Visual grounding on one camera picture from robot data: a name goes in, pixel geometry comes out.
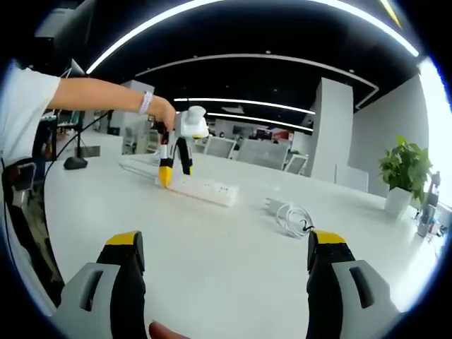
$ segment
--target potted plant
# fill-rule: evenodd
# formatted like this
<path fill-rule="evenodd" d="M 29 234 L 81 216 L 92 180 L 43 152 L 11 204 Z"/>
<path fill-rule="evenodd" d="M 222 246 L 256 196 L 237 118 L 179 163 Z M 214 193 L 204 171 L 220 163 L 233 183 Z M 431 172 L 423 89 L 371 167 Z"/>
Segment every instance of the potted plant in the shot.
<path fill-rule="evenodd" d="M 402 136 L 397 137 L 395 148 L 385 152 L 386 157 L 379 161 L 383 181 L 389 185 L 384 209 L 389 215 L 399 218 L 413 198 L 423 202 L 424 184 L 432 164 L 428 148 L 421 149 Z"/>

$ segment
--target green plant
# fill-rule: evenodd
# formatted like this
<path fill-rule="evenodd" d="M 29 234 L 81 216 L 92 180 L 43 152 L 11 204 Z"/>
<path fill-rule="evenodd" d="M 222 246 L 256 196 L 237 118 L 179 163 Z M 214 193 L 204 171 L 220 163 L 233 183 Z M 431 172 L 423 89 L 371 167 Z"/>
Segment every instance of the green plant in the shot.
<path fill-rule="evenodd" d="M 421 149 L 415 143 L 408 143 L 402 136 L 397 137 L 397 147 L 385 150 L 386 157 L 380 159 L 383 181 L 389 190 L 400 187 L 412 192 L 415 199 L 424 200 L 424 184 L 430 175 L 432 164 L 428 148 Z"/>

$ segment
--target hand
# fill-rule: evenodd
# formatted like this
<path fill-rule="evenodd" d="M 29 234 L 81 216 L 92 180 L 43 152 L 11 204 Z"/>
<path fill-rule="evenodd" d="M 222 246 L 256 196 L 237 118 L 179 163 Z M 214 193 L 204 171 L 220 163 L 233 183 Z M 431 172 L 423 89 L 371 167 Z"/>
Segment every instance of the hand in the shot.
<path fill-rule="evenodd" d="M 168 131 L 172 131 L 174 129 L 176 110 L 168 102 L 168 100 L 154 95 L 153 101 L 150 103 L 147 113 L 149 115 L 153 115 L 155 120 L 162 121 Z"/>
<path fill-rule="evenodd" d="M 149 335 L 152 339 L 189 339 L 183 335 L 174 333 L 157 321 L 149 325 Z"/>

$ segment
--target plug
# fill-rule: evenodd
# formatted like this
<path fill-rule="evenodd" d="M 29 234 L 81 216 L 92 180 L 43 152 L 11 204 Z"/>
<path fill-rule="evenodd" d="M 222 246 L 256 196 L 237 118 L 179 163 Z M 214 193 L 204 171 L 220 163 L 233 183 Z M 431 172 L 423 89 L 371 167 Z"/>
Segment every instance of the plug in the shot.
<path fill-rule="evenodd" d="M 292 203 L 287 203 L 284 201 L 279 201 L 277 199 L 271 198 L 267 198 L 265 204 L 267 206 L 267 212 L 274 216 L 277 216 L 276 213 L 279 211 L 281 206 L 285 205 L 285 207 L 281 208 L 279 213 L 280 215 L 285 215 L 288 212 L 288 210 L 293 207 Z"/>

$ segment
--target curved light strip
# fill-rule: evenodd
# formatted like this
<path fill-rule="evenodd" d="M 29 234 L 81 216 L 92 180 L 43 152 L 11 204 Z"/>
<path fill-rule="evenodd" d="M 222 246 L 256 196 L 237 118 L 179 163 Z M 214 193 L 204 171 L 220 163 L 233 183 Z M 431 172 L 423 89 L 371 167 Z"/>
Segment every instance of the curved light strip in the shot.
<path fill-rule="evenodd" d="M 373 97 L 380 89 L 377 85 L 371 83 L 370 81 L 367 81 L 366 79 L 361 78 L 360 76 L 357 76 L 353 73 L 344 71 L 343 69 L 338 69 L 333 66 L 329 66 L 326 64 L 322 64 L 317 61 L 307 60 L 307 59 L 301 59 L 301 58 L 295 58 L 293 56 L 285 56 L 285 55 L 274 55 L 274 54 L 256 54 L 256 53 L 238 53 L 238 54 L 219 54 L 219 55 L 207 55 L 207 56 L 199 56 L 197 58 L 191 58 L 191 59 L 185 59 L 185 60 L 179 60 L 170 62 L 168 64 L 160 65 L 157 67 L 154 67 L 153 69 L 148 69 L 146 71 L 137 73 L 135 77 L 137 76 L 143 76 L 144 74 L 156 71 L 158 69 L 165 69 L 167 67 L 176 66 L 180 64 L 187 64 L 189 62 L 195 62 L 195 61 L 204 61 L 204 60 L 215 60 L 215 59 L 226 59 L 226 58 L 262 58 L 262 59 L 276 59 L 276 60 L 283 60 L 283 61 L 293 61 L 293 62 L 299 62 L 301 64 L 311 65 L 315 67 L 320 67 L 322 69 L 327 69 L 329 71 L 333 71 L 339 74 L 343 74 L 344 76 L 348 76 L 351 79 L 355 79 L 356 81 L 360 81 L 361 83 L 368 85 L 373 88 L 373 90 L 360 102 L 358 102 L 355 107 L 357 109 L 360 109 L 361 106 L 369 100 L 371 97 Z"/>
<path fill-rule="evenodd" d="M 237 118 L 237 119 L 243 119 L 243 120 L 249 120 L 249 121 L 267 122 L 269 124 L 277 124 L 277 125 L 287 126 L 287 127 L 290 127 L 291 129 L 302 129 L 303 131 L 309 131 L 309 132 L 313 131 L 313 129 L 308 129 L 307 127 L 303 127 L 303 126 L 288 124 L 286 122 L 261 119 L 261 118 L 253 118 L 253 117 L 244 117 L 243 115 L 221 114 L 221 113 L 207 113 L 207 115 L 209 117 Z"/>
<path fill-rule="evenodd" d="M 176 6 L 174 8 L 169 9 L 168 11 L 165 11 L 158 16 L 155 16 L 154 18 L 151 18 L 147 20 L 146 22 L 142 23 L 138 27 L 134 28 L 125 36 L 117 40 L 112 46 L 110 46 L 105 52 L 102 53 L 99 58 L 93 62 L 93 64 L 88 68 L 86 71 L 87 74 L 92 73 L 107 57 L 109 57 L 111 54 L 113 54 L 114 51 L 116 51 L 118 48 L 120 48 L 123 44 L 128 42 L 132 37 L 135 37 L 136 35 L 140 34 L 144 30 L 147 30 L 148 28 L 158 24 L 159 22 L 166 20 L 168 18 L 171 18 L 172 16 L 175 16 L 177 14 L 183 13 L 185 11 L 189 11 L 190 9 L 197 8 L 200 6 L 204 6 L 207 4 L 211 4 L 214 2 L 219 1 L 225 1 L 225 0 L 193 0 L 190 2 L 187 2 L 185 4 Z M 381 29 L 386 34 L 390 35 L 395 41 L 400 43 L 406 50 L 409 51 L 414 57 L 417 57 L 419 55 L 419 52 L 400 34 L 398 34 L 395 30 L 387 26 L 385 23 L 381 22 L 379 19 L 371 16 L 370 14 L 362 11 L 361 9 L 358 9 L 354 6 L 351 6 L 349 4 L 346 4 L 344 2 L 338 1 L 338 0 L 305 0 L 305 1 L 312 1 L 317 2 L 319 4 L 325 4 L 337 9 L 340 9 L 342 11 L 346 11 L 354 16 L 357 16 L 368 23 L 371 23 L 375 27 Z"/>
<path fill-rule="evenodd" d="M 261 105 L 261 106 L 269 106 L 269 107 L 276 107 L 276 108 L 282 108 L 282 109 L 290 109 L 291 111 L 297 111 L 307 114 L 315 114 L 313 111 L 309 111 L 307 109 L 302 108 L 296 108 L 291 106 L 284 106 L 279 104 L 271 104 L 269 102 L 262 102 L 262 101 L 251 101 L 251 100 L 239 100 L 239 99 L 217 99 L 213 97 L 190 97 L 190 98 L 178 98 L 174 99 L 174 101 L 213 101 L 213 102 L 236 102 L 238 104 L 252 104 L 252 105 Z"/>

